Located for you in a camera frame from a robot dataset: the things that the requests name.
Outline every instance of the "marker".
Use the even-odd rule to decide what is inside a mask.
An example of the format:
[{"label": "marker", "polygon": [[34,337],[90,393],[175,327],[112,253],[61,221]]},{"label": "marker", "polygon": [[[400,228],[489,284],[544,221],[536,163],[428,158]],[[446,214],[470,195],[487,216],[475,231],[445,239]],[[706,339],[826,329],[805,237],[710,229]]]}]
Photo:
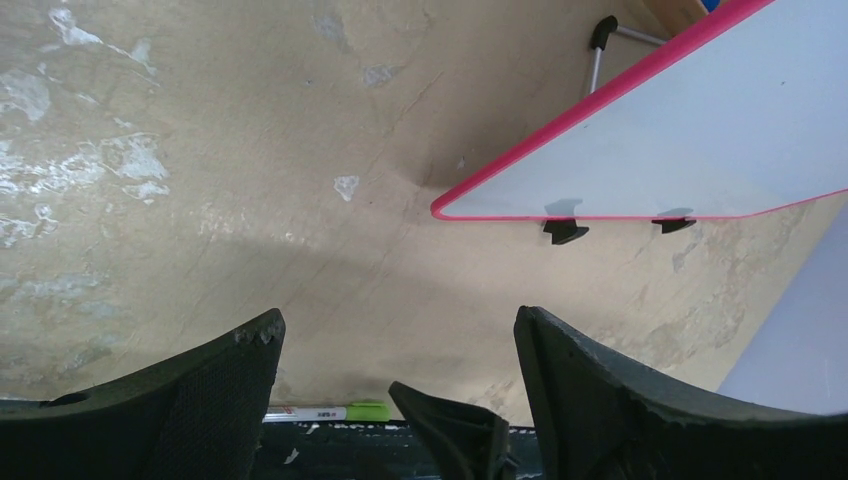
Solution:
[{"label": "marker", "polygon": [[273,422],[388,422],[383,402],[357,402],[346,407],[268,407],[262,423]]}]

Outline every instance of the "whiteboard easel stand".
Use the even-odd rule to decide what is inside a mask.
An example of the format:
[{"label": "whiteboard easel stand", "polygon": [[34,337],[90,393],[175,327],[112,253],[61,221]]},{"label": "whiteboard easel stand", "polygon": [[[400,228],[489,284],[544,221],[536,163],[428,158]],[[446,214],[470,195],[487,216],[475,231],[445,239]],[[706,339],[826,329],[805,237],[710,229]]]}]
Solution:
[{"label": "whiteboard easel stand", "polygon": [[[610,15],[595,26],[592,32],[592,39],[589,42],[589,48],[594,51],[594,59],[592,61],[592,78],[589,81],[589,94],[595,92],[598,88],[598,75],[601,71],[601,57],[607,48],[607,40],[613,33],[617,33],[633,40],[650,43],[661,47],[665,45],[665,40],[642,33],[638,30],[623,27],[618,24],[618,19]],[[571,210],[574,210],[580,202],[572,201],[573,205],[569,205]],[[663,234],[674,233],[684,228],[691,227],[697,221],[687,217],[692,213],[691,209],[675,209],[659,214],[661,217],[656,220],[651,220],[654,225],[659,225]],[[542,231],[551,235],[551,243],[553,245],[565,245],[568,242],[577,240],[589,232],[589,227],[580,227],[574,218],[564,218],[545,221]]]}]

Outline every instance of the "pink whiteboard frame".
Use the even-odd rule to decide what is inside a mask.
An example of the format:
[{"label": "pink whiteboard frame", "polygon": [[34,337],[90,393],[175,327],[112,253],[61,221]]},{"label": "pink whiteboard frame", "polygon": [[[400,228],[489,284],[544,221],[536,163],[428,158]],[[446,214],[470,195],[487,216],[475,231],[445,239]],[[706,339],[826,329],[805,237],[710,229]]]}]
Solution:
[{"label": "pink whiteboard frame", "polygon": [[[712,41],[734,25],[745,20],[751,15],[758,12],[766,5],[774,0],[731,0],[726,4],[722,4],[714,12],[706,18],[693,25],[680,35],[671,39],[668,43],[658,48],[656,51],[642,59],[639,63],[629,68],[621,75],[615,77],[609,83],[596,90],[591,95],[581,100],[577,105],[554,119],[549,124],[537,130],[524,141],[511,148],[509,151],[501,155],[495,161],[483,167],[480,171],[464,180],[462,183],[452,188],[447,193],[437,198],[430,206],[432,215],[440,220],[452,221],[520,221],[520,220],[549,220],[571,217],[549,217],[549,216],[485,216],[485,217],[461,217],[447,216],[442,213],[442,209],[450,205],[458,198],[462,197],[481,183],[497,175],[510,165],[519,162],[527,155],[533,153],[541,146],[555,139],[563,132],[569,130],[575,125],[587,119],[595,112],[606,107],[621,96],[631,90],[642,85],[654,75],[662,72],[666,68],[675,64],[682,58],[698,50],[706,43]],[[835,195],[841,192],[833,192],[820,197],[804,200],[804,203],[830,195]],[[784,205],[771,210],[753,213],[750,215],[737,217],[701,217],[693,216],[693,218],[710,220],[710,219],[727,219],[727,218],[745,218],[764,213],[772,212],[787,208],[791,205]],[[616,216],[576,216],[573,218],[583,220],[645,220],[660,217],[616,217]]]}]

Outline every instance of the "metal easel leg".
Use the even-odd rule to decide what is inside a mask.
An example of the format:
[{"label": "metal easel leg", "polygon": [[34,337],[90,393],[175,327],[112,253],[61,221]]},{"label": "metal easel leg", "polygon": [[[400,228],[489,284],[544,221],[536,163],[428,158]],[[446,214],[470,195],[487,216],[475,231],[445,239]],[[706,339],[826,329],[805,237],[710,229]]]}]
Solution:
[{"label": "metal easel leg", "polygon": [[658,47],[665,44],[665,40],[661,38],[633,30],[632,28],[622,27],[618,24],[618,19],[613,15],[601,20],[595,26],[595,30],[592,32],[592,40],[589,43],[589,48],[595,52],[594,61],[592,63],[592,78],[589,82],[590,94],[598,88],[598,74],[601,71],[601,54],[603,54],[604,50],[606,50],[607,40],[613,33],[645,43],[650,43]]}]

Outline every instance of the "stained floor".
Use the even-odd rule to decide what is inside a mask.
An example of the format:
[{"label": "stained floor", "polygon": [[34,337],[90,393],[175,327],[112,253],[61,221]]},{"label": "stained floor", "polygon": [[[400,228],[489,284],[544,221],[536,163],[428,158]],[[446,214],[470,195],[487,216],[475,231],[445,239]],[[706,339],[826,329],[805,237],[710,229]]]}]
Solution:
[{"label": "stained floor", "polygon": [[[0,0],[0,396],[125,375],[271,307],[275,403],[393,380],[531,422],[541,305],[715,389],[845,196],[661,236],[444,223],[429,204],[584,95],[638,0]],[[608,79],[650,47],[612,40]]]}]

